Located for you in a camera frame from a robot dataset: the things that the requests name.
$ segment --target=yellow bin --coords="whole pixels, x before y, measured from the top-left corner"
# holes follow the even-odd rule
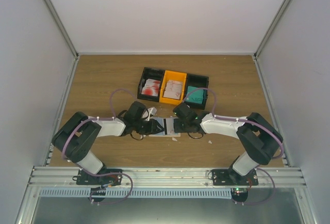
[[[159,102],[160,103],[166,103],[166,104],[173,104],[173,105],[178,105],[179,103],[181,103],[182,100],[184,99],[185,86],[186,86],[186,78],[187,78],[187,74],[186,73],[179,73],[179,72],[165,70],[163,82],[162,82],[161,88],[160,88]],[[180,82],[183,83],[180,100],[177,100],[177,99],[168,99],[168,98],[164,98],[163,97],[164,91],[165,91],[165,88],[166,88],[166,83],[169,80],[180,81]]]

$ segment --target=wooden floor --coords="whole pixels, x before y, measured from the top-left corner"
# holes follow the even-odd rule
[[[61,125],[76,111],[112,117],[111,92],[126,88],[136,94],[144,67],[209,76],[209,88],[218,97],[216,114],[240,117],[258,112],[271,121],[251,56],[107,55],[80,58]],[[125,92],[114,95],[117,113],[129,108],[132,102],[133,98]],[[147,107],[155,106],[157,116],[174,116],[174,105],[141,102]],[[213,97],[209,94],[206,110],[211,111],[212,105]],[[136,141],[129,135],[102,137],[91,150],[109,167],[228,167],[244,151],[239,140],[222,135],[209,134],[195,140],[182,134],[176,139],[145,137]],[[54,149],[50,166],[73,164],[63,161]],[[269,166],[283,166],[282,160],[274,160]]]

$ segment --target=black mounting bracket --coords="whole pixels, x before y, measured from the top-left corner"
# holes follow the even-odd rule
[[[234,181],[233,177],[230,176],[230,169],[213,169],[211,173],[214,186],[249,186],[250,183],[252,185],[259,184],[256,170],[251,170],[247,175],[241,176],[241,180],[239,182]]]
[[[110,169],[104,168],[99,174],[106,174],[111,172],[120,172],[122,173],[122,169]],[[95,177],[85,173],[83,170],[79,170],[77,176],[73,176],[72,179],[76,181],[77,185],[105,185],[110,184],[111,186],[121,185],[122,177],[121,175],[110,175],[105,177]]]

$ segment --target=teal cloth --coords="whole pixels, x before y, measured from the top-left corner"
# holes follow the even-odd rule
[[[196,88],[197,87],[188,86],[187,94],[189,94],[191,91],[195,90]],[[204,94],[204,90],[195,91],[191,95],[188,96],[186,101],[190,102],[190,103],[202,104],[203,103],[203,94]]]

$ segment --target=enclosure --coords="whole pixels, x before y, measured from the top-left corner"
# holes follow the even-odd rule
[[[328,0],[0,2],[3,223],[328,222]],[[164,77],[213,90],[217,115],[260,113],[281,133],[284,155],[256,170],[247,203],[271,200],[235,204],[236,185],[208,177],[245,151],[237,138],[182,133],[98,138],[91,151],[134,185],[106,190],[105,202],[129,195],[119,204],[88,201],[92,186],[76,184],[51,140],[77,111],[112,117],[111,93],[139,94],[144,68],[179,72]],[[170,118],[182,99],[138,101]],[[214,97],[203,99],[210,112]],[[116,93],[115,112],[133,101]]]

